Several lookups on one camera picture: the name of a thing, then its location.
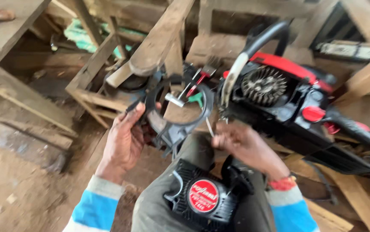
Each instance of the bracelet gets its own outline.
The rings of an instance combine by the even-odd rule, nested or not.
[[[297,186],[295,176],[288,176],[278,181],[270,181],[268,182],[268,186],[270,186],[273,190],[278,191],[288,191],[293,187]]]

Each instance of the wooden workbench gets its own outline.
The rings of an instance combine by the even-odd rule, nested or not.
[[[50,0],[0,0],[0,10],[12,10],[16,18],[0,23],[0,62],[19,38],[48,6]],[[0,67],[0,96],[38,115],[39,117],[75,134],[72,118],[54,103],[39,95],[32,88],[17,80]]]

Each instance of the striped sleeve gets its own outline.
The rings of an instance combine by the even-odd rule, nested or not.
[[[277,232],[319,232],[298,186],[288,191],[266,193]]]
[[[123,192],[122,186],[93,175],[64,232],[110,231]]]

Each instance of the brand label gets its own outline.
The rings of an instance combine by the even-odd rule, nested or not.
[[[209,212],[219,201],[218,189],[208,180],[198,180],[189,190],[189,202],[200,212]]]

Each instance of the pants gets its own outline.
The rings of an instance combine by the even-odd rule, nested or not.
[[[177,158],[138,197],[133,209],[132,232],[194,232],[173,217],[173,212],[163,197],[164,193],[173,190],[171,185],[176,179],[172,172],[179,158],[208,171],[214,162],[214,152],[203,135],[189,135]],[[275,231],[271,229],[271,214],[265,197],[263,175],[252,169],[247,171],[255,194],[245,197],[239,203],[234,217],[235,229],[237,232]]]

